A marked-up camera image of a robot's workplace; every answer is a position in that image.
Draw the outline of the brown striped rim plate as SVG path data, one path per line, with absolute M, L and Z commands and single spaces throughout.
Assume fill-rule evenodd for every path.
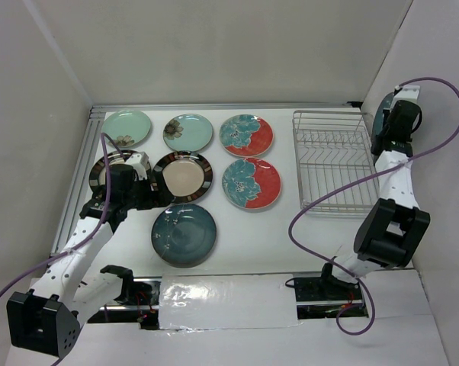
M 118 151 L 108 153 L 109 166 L 123 165 L 132 155 L 137 154 L 135 150 L 123 150 L 123 154 Z M 106 168 L 103 158 L 100 158 L 91 168 L 88 176 L 88 185 L 91 189 L 91 198 L 99 197 L 101 194 L 100 187 L 105 185 Z
M 190 151 L 171 152 L 154 166 L 162 174 L 173 204 L 190 204 L 202 198 L 213 182 L 211 164 L 200 154 Z

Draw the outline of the dark teal blossom plate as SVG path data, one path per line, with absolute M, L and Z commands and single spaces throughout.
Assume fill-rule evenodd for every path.
M 391 92 L 383 98 L 374 116 L 371 133 L 371 154 L 373 156 L 380 155 L 380 148 L 382 145 L 380 133 L 384 128 L 384 121 L 387 119 L 390 113 L 390 106 L 393 100 L 393 96 L 394 93 Z
M 155 219 L 151 242 L 154 251 L 168 265 L 192 268 L 212 254 L 217 242 L 217 225 L 203 207 L 176 204 Z

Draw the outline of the silver foil sheet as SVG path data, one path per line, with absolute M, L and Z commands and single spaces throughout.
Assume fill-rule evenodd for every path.
M 159 295 L 164 330 L 280 329 L 299 324 L 289 274 L 167 276 Z

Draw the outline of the red teal flower plate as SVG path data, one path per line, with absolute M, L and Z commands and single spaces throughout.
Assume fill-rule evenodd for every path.
M 223 148 L 238 157 L 256 157 L 268 151 L 274 141 L 271 125 L 253 114 L 228 118 L 219 129 Z
M 282 180 L 278 170 L 264 159 L 243 158 L 224 171 L 222 189 L 228 201 L 244 210 L 262 210 L 280 197 Z

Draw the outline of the mint green flower plate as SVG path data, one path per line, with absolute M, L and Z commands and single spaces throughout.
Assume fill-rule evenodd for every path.
M 140 145 L 146 140 L 152 129 L 152 121 L 142 111 L 118 111 L 107 116 L 101 127 L 120 148 Z

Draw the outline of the light blue flower plate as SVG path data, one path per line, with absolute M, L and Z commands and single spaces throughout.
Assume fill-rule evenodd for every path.
M 163 129 L 165 144 L 174 151 L 199 151 L 213 137 L 213 126 L 199 114 L 181 114 L 173 117 Z

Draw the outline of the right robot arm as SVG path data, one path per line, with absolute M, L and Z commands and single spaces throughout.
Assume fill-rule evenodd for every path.
M 353 253 L 323 266 L 318 289 L 337 298 L 359 278 L 383 268 L 403 268 L 419 246 L 430 224 L 412 188 L 412 132 L 422 120 L 420 106 L 405 100 L 384 112 L 381 130 L 374 134 L 371 154 L 378 178 L 379 198 L 355 236 Z

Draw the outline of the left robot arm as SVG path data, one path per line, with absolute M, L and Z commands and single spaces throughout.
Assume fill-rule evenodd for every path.
M 9 297 L 6 310 L 12 345 L 64 358 L 82 327 L 102 306 L 112 300 L 132 301 L 136 285 L 129 268 L 106 265 L 93 278 L 85 275 L 129 210 L 167 207 L 173 199 L 160 168 L 141 178 L 131 165 L 111 166 L 105 184 L 84 204 L 61 258 L 28 292 Z

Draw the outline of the aluminium frame rail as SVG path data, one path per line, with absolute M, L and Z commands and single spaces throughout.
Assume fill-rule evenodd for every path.
M 142 111 L 153 123 L 158 121 L 158 115 L 182 114 L 185 112 L 201 112 L 211 116 L 213 124 L 212 143 L 219 143 L 219 125 L 228 116 L 255 112 L 275 120 L 279 127 L 292 127 L 294 115 L 298 116 L 297 122 L 307 128 L 315 121 L 321 130 L 344 130 L 351 134 L 368 135 L 365 124 L 367 116 L 363 115 L 358 107 L 351 103 L 236 103 L 236 104 L 113 104 L 95 105 L 90 110 L 88 125 L 83 137 L 81 150 L 74 169 L 74 175 L 66 196 L 66 204 L 53 240 L 51 255 L 60 253 L 68 236 L 73 233 L 74 226 L 79 219 L 79 212 L 83 201 L 87 197 L 88 175 L 92 164 L 95 162 L 98 151 L 101 125 L 107 115 L 118 111 Z

